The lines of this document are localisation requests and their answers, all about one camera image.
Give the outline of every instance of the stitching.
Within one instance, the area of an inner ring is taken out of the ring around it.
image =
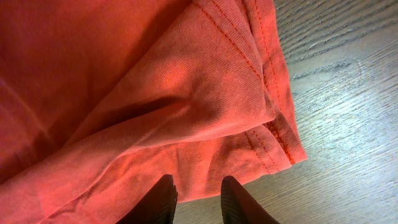
[[[271,162],[274,164],[275,169],[279,172],[278,167],[276,166],[276,164],[275,164],[274,160],[271,158],[271,156],[268,154],[268,152],[267,152],[267,150],[266,150],[266,146],[264,145],[264,143],[262,143],[260,137],[257,135],[257,133],[255,132],[255,130],[253,130],[253,134],[256,135],[256,137],[258,138],[259,142],[260,142],[261,145],[262,145],[262,148],[264,149],[264,151],[265,151],[266,154],[268,155],[268,157],[269,157],[269,159],[271,160]]]
[[[264,124],[264,126],[266,128],[268,128],[268,130],[271,131],[271,133],[275,136],[276,140],[279,142],[280,146],[282,146],[282,149],[285,151],[285,154],[287,156],[287,158],[289,159],[291,164],[295,164],[292,155],[290,155],[289,150],[287,149],[286,145],[284,144],[282,138],[280,137],[279,133],[276,131],[275,126],[269,122],[267,124]]]
[[[223,32],[223,30],[221,30],[221,28],[217,25],[217,23],[213,20],[213,18],[196,2],[192,2],[192,4],[196,7],[198,7],[205,15],[207,18],[209,18],[209,20],[217,27],[217,29],[224,34],[224,36],[231,42],[231,44],[236,48],[236,50],[243,56],[243,58],[246,60],[246,63],[249,65],[249,67],[251,68],[251,70],[260,78],[260,74],[256,71],[256,69],[254,69],[253,65],[250,63],[249,59],[243,54],[243,52],[241,51],[241,49],[239,49],[239,47],[231,40],[230,37],[228,37],[228,35]]]
[[[264,77],[264,84],[265,84],[265,86],[266,86],[267,90],[269,90],[269,88],[268,88],[268,82],[267,82],[267,80],[266,80],[266,78],[265,78],[265,77]]]
[[[262,159],[260,158],[259,153],[257,152],[257,150],[254,149],[253,143],[251,142],[248,134],[246,132],[243,132],[244,135],[246,136],[246,139],[248,139],[248,143],[250,145],[250,147],[253,149],[253,151],[256,153],[257,157],[259,158],[259,160],[261,161],[262,166],[265,168],[265,170],[267,171],[268,174],[271,174],[268,170],[268,168],[266,167],[266,165],[264,164],[264,162],[262,161]]]
[[[211,0],[211,1],[218,8],[220,13],[225,17],[225,19],[233,26],[234,30],[242,37],[242,39],[244,40],[246,45],[250,48],[250,50],[253,50],[253,48],[250,46],[249,42],[246,40],[246,38],[243,37],[242,33],[240,33],[238,31],[238,28],[236,27],[236,25],[228,18],[228,16],[226,16],[225,12],[220,8],[220,6],[217,3],[215,3],[214,0]]]
[[[256,0],[254,0],[254,4],[255,4],[255,6],[256,6],[257,16],[258,16],[259,22],[260,22],[260,29],[261,29],[261,33],[262,33],[262,41],[263,41],[263,43],[264,43],[264,47],[265,47],[265,49],[266,49],[269,62],[270,62],[270,64],[271,64],[272,73],[273,73],[273,75],[274,75],[275,89],[276,89],[276,93],[277,93],[277,95],[278,95],[278,102],[279,102],[279,107],[280,107],[280,96],[279,96],[278,83],[277,83],[277,80],[276,80],[276,74],[275,74],[274,64],[272,63],[271,56],[270,56],[270,54],[269,54],[268,47],[267,47],[267,45],[266,45],[266,40],[264,39],[264,29],[262,28],[262,22],[261,22],[261,18],[260,18],[260,12],[259,12],[259,8],[258,8],[257,1],[256,1]]]

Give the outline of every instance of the cotton fabric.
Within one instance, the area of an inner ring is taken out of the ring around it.
[[[271,0],[6,0],[0,34],[0,223],[114,223],[164,174],[186,202],[307,158]]]

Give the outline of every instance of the wood grain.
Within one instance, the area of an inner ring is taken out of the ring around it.
[[[281,223],[398,223],[398,1],[275,6],[309,160],[245,188]],[[220,198],[174,223],[222,223]]]

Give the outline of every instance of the seam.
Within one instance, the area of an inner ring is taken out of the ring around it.
[[[225,17],[225,19],[233,26],[234,30],[242,37],[246,45],[250,48],[250,50],[253,50],[253,48],[250,46],[249,42],[246,40],[246,38],[243,37],[242,33],[238,31],[238,28],[236,25],[228,18],[228,16],[225,14],[225,12],[220,8],[220,6],[214,2],[214,0],[211,0],[212,3],[217,7],[217,9],[220,11],[220,13]]]
[[[260,158],[260,155],[259,155],[259,153],[257,152],[257,150],[254,149],[253,142],[251,142],[251,140],[250,140],[248,134],[247,134],[246,132],[243,132],[243,133],[244,133],[244,135],[246,136],[246,139],[248,140],[248,143],[249,143],[250,147],[253,149],[253,151],[256,153],[257,157],[259,158],[259,160],[260,160],[262,166],[265,168],[265,170],[267,171],[268,174],[271,174],[271,173],[269,172],[268,168],[266,167],[266,165],[264,164],[264,162],[262,161],[262,159]]]
[[[267,44],[266,44],[266,40],[265,40],[265,38],[264,38],[264,29],[262,28],[262,22],[261,22],[260,12],[259,12],[259,8],[258,8],[257,1],[256,1],[256,0],[254,0],[254,5],[255,5],[255,7],[256,7],[257,16],[258,16],[259,23],[260,23],[260,30],[261,30],[261,33],[262,33],[262,41],[263,41],[263,43],[264,43],[264,47],[265,47],[266,52],[267,52],[267,55],[268,55],[269,63],[271,64],[272,74],[273,74],[273,76],[274,76],[275,89],[276,89],[276,93],[277,93],[277,95],[278,95],[278,102],[279,102],[279,107],[280,107],[280,95],[279,95],[279,90],[278,90],[278,82],[277,82],[277,80],[276,80],[275,68],[274,68],[274,64],[272,63],[272,60],[271,60],[271,55],[269,54],[269,51],[268,51],[268,47],[267,47]]]
[[[223,30],[217,25],[217,23],[214,21],[214,19],[197,3],[192,2],[192,4],[196,7],[198,7],[205,15],[207,18],[209,18],[209,20],[217,27],[217,29],[224,34],[224,36],[231,42],[231,44],[236,48],[236,50],[242,55],[242,57],[245,59],[246,63],[249,65],[249,67],[251,68],[251,70],[260,78],[260,74],[256,71],[256,69],[254,69],[253,65],[250,63],[249,59],[243,54],[243,52],[241,51],[241,49],[239,49],[239,47],[232,41],[232,39],[225,33],[223,32]]]
[[[286,154],[287,158],[289,159],[290,163],[292,165],[295,164],[292,155],[290,155],[289,150],[287,149],[286,145],[284,144],[284,142],[283,142],[282,138],[280,137],[279,133],[276,131],[275,126],[271,122],[263,124],[263,125],[266,128],[268,128],[268,130],[274,135],[276,140],[279,142],[280,146],[282,146],[282,149],[285,151],[285,154]]]
[[[260,142],[260,143],[261,143],[261,145],[262,145],[262,148],[264,149],[264,151],[266,152],[267,156],[269,157],[269,159],[270,159],[270,160],[271,160],[271,162],[273,163],[273,165],[274,165],[275,169],[276,169],[276,170],[279,172],[279,169],[278,169],[278,167],[276,166],[276,164],[275,164],[274,160],[271,158],[271,156],[270,156],[270,155],[269,155],[269,153],[267,152],[267,150],[266,150],[266,146],[264,145],[264,143],[262,143],[262,141],[261,141],[260,137],[257,135],[257,133],[256,133],[256,131],[255,131],[255,130],[253,130],[253,134],[254,134],[254,135],[256,135],[256,137],[258,138],[259,142]]]

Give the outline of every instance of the wooden floor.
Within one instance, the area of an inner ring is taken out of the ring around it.
[[[281,223],[398,223],[398,0],[275,0],[309,160],[245,185]],[[174,223],[222,223],[220,198]]]

